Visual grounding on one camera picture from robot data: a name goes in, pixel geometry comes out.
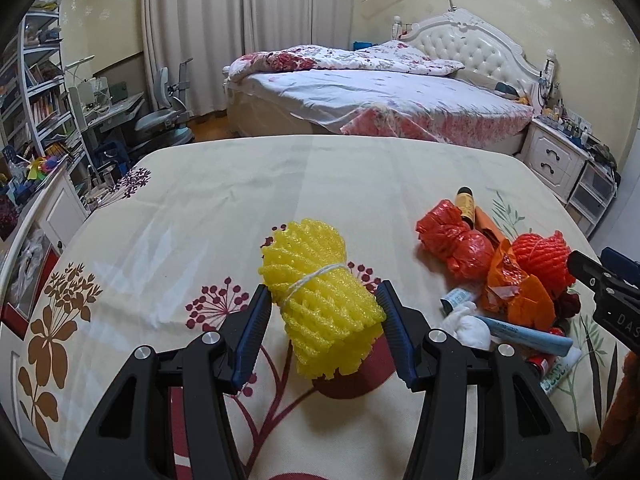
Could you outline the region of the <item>white green tube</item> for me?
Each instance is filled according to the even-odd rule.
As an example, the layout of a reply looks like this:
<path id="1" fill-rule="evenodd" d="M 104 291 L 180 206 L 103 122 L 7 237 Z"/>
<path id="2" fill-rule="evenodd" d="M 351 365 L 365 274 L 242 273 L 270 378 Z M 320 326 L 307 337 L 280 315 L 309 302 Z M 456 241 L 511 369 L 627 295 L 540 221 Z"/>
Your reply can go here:
<path id="1" fill-rule="evenodd" d="M 570 348 L 566 356 L 559 356 L 540 380 L 542 391 L 547 396 L 550 396 L 550 394 L 562 384 L 562 381 L 568 377 L 572 370 L 574 370 L 574 367 L 581 357 L 582 350 L 577 347 Z"/>

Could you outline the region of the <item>orange wrapper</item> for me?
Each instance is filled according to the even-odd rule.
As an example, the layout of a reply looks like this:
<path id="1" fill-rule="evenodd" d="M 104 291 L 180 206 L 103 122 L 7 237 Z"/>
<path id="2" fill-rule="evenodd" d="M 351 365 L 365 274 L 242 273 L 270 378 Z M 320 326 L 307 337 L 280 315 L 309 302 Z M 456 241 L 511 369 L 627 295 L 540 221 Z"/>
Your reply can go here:
<path id="1" fill-rule="evenodd" d="M 542 332 L 551 330 L 555 321 L 551 297 L 539 278 L 520 267 L 507 238 L 491 259 L 480 308 L 510 324 Z"/>

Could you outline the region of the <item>white bookshelf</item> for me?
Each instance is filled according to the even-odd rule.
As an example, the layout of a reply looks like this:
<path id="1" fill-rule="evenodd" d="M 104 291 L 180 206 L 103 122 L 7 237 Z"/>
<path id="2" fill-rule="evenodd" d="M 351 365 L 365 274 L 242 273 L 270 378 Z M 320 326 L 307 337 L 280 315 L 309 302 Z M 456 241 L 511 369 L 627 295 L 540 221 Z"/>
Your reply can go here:
<path id="1" fill-rule="evenodd" d="M 62 55 L 63 0 L 36 0 L 1 53 L 1 144 L 24 164 L 64 158 L 79 197 L 89 155 L 70 105 Z"/>

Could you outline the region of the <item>yellow foam fruit net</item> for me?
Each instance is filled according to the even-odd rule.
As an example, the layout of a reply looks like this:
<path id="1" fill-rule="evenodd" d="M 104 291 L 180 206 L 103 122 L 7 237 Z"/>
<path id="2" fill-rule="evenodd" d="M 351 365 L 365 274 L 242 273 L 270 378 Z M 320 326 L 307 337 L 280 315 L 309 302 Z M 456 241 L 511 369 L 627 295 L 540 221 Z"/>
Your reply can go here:
<path id="1" fill-rule="evenodd" d="M 258 273 L 280 308 L 299 375 L 331 379 L 359 370 L 386 315 L 349 269 L 337 229 L 312 219 L 289 223 L 262 248 Z"/>

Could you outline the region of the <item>white tissue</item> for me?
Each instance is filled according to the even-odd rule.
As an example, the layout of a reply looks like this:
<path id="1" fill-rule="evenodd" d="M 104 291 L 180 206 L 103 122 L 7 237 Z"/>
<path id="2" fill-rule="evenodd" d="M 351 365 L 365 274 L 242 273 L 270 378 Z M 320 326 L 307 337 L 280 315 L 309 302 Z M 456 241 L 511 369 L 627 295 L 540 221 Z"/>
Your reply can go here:
<path id="1" fill-rule="evenodd" d="M 446 315 L 440 328 L 465 347 L 488 351 L 491 347 L 491 333 L 488 325 L 476 315 L 476 304 L 465 301 Z"/>

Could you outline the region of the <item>red plastic bag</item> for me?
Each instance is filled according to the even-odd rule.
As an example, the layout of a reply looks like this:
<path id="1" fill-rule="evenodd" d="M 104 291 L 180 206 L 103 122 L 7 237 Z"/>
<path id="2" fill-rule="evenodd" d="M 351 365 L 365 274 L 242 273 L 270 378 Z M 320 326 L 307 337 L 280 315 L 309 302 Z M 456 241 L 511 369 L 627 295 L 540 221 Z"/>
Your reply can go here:
<path id="1" fill-rule="evenodd" d="M 451 200 L 441 200 L 416 222 L 424 250 L 446 264 L 459 282 L 484 282 L 495 248 L 479 230 L 471 229 Z"/>

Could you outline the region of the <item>red small bottle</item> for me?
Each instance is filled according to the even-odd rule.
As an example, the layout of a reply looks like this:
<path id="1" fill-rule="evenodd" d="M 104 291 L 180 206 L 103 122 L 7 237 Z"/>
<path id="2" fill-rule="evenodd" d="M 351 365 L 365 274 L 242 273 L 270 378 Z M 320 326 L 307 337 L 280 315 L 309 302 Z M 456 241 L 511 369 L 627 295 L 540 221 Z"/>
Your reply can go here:
<path id="1" fill-rule="evenodd" d="M 566 338 L 565 330 L 554 326 L 548 333 L 533 336 L 530 346 L 533 352 L 526 358 L 525 364 L 538 380 L 541 380 L 551 370 L 552 365 L 560 356 L 566 356 L 572 343 Z"/>

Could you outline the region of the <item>orange label brown bottle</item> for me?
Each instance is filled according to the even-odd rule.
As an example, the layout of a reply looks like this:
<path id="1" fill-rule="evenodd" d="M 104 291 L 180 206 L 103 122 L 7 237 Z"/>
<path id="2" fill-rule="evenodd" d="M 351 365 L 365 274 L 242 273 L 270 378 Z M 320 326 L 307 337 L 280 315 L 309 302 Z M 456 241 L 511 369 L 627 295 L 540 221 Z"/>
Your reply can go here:
<path id="1" fill-rule="evenodd" d="M 469 226 L 475 228 L 475 200 L 473 191 L 467 186 L 458 189 L 454 204 L 460 210 L 461 219 Z"/>

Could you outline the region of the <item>white bed with headboard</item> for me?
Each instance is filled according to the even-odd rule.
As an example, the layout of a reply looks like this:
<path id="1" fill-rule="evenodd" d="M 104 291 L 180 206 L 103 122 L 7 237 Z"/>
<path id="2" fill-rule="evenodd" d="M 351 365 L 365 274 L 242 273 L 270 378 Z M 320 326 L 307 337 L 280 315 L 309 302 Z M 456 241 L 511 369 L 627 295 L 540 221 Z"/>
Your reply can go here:
<path id="1" fill-rule="evenodd" d="M 231 129 L 243 136 L 397 136 L 517 153 L 540 111 L 540 71 L 522 47 L 469 10 L 415 24 L 397 39 L 463 70 L 443 77 L 306 70 L 227 78 Z"/>

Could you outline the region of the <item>floral quilt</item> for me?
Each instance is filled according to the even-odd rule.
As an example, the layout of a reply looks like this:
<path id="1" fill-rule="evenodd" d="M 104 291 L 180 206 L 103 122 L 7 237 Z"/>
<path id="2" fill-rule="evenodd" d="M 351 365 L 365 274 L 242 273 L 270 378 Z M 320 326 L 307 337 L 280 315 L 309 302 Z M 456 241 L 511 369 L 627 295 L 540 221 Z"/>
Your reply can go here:
<path id="1" fill-rule="evenodd" d="M 359 50 L 302 44 L 283 50 L 259 51 L 237 58 L 227 68 L 233 82 L 254 74 L 306 72 L 306 70 L 373 70 L 423 76 L 449 76 L 463 70 L 456 60 L 430 58 L 403 41 L 390 40 Z"/>

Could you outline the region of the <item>orange paper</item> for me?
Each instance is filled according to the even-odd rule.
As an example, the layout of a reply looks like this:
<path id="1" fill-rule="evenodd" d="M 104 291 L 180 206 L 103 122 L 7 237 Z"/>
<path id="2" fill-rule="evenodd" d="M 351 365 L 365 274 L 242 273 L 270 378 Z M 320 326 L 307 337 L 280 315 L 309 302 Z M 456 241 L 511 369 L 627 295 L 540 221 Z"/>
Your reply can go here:
<path id="1" fill-rule="evenodd" d="M 506 238 L 494 220 L 480 206 L 475 207 L 475 229 L 482 232 L 495 248 Z"/>

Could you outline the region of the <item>white nightstand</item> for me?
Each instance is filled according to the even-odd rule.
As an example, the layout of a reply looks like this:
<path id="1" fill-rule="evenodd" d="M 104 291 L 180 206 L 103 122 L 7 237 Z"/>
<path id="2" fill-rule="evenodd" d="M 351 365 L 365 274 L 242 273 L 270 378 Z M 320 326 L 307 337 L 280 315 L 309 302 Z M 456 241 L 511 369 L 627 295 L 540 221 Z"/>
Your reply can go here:
<path id="1" fill-rule="evenodd" d="M 589 155 L 564 133 L 535 117 L 528 125 L 520 159 L 566 205 Z"/>

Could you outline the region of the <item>plastic drawer unit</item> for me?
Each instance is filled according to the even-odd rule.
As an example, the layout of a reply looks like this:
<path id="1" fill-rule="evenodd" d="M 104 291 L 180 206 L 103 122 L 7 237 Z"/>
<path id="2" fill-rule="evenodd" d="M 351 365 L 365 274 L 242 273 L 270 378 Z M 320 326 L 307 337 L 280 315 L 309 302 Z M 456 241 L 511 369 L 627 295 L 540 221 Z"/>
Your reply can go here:
<path id="1" fill-rule="evenodd" d="M 597 229 L 616 194 L 617 183 L 611 168 L 591 160 L 586 162 L 566 204 L 570 218 L 585 237 L 590 238 Z"/>

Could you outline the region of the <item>beige curtain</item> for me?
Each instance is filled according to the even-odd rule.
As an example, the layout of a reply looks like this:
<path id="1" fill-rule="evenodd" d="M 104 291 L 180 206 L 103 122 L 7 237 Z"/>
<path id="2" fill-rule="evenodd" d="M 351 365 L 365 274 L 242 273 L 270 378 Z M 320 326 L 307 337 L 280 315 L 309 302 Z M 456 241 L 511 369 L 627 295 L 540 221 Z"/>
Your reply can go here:
<path id="1" fill-rule="evenodd" d="M 299 44 L 346 49 L 353 8 L 354 0 L 141 0 L 146 82 L 188 62 L 190 110 L 224 110 L 224 66 Z"/>

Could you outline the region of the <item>red foam fruit net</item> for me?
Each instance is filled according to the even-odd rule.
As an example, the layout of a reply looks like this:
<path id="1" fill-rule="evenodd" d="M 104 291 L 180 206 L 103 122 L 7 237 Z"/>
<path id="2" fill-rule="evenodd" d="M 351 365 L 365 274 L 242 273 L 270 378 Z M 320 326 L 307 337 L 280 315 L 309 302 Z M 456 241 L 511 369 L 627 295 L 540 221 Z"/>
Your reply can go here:
<path id="1" fill-rule="evenodd" d="M 548 237 L 522 234 L 514 240 L 512 250 L 518 265 L 526 273 L 535 275 L 552 299 L 558 299 L 575 283 L 567 269 L 572 250 L 562 232 L 555 231 Z"/>

